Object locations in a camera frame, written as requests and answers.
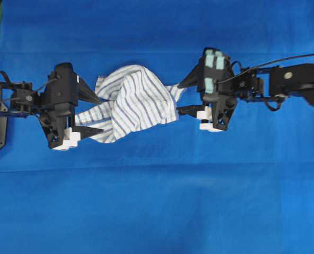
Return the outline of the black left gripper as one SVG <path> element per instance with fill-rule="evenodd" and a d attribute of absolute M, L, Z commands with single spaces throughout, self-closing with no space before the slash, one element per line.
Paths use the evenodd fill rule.
<path fill-rule="evenodd" d="M 86 82 L 77 75 L 69 62 L 55 66 L 48 76 L 45 90 L 40 94 L 39 122 L 48 146 L 53 150 L 76 148 L 80 140 L 98 135 L 102 129 L 74 126 L 75 107 L 78 99 L 92 104 L 102 101 Z"/>

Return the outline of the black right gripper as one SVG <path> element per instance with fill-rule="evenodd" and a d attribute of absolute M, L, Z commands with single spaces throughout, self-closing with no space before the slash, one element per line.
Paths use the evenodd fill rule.
<path fill-rule="evenodd" d="M 197 86 L 203 105 L 177 107 L 179 115 L 189 115 L 201 120 L 200 130 L 227 131 L 237 106 L 232 83 L 230 57 L 215 48 L 205 48 L 203 55 L 191 72 L 178 84 L 178 88 Z"/>

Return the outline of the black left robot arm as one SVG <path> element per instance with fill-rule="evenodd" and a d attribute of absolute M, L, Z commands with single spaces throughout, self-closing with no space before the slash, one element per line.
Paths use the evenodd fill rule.
<path fill-rule="evenodd" d="M 13 83 L 0 71 L 0 150 L 5 146 L 7 120 L 10 117 L 35 116 L 52 150 L 75 148 L 85 138 L 101 134 L 102 129 L 77 125 L 75 108 L 79 101 L 100 105 L 102 102 L 69 62 L 60 63 L 48 81 L 34 90 L 32 83 Z"/>

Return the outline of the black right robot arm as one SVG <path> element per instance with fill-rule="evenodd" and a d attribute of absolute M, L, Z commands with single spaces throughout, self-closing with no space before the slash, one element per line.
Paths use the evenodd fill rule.
<path fill-rule="evenodd" d="M 314 107 L 314 63 L 280 67 L 270 61 L 254 67 L 240 67 L 238 61 L 216 48 L 204 48 L 198 64 L 179 83 L 179 88 L 195 86 L 200 105 L 178 107 L 179 115 L 201 121 L 200 129 L 209 132 L 227 131 L 238 100 L 264 103 L 272 112 L 281 108 L 290 96 L 302 97 Z"/>

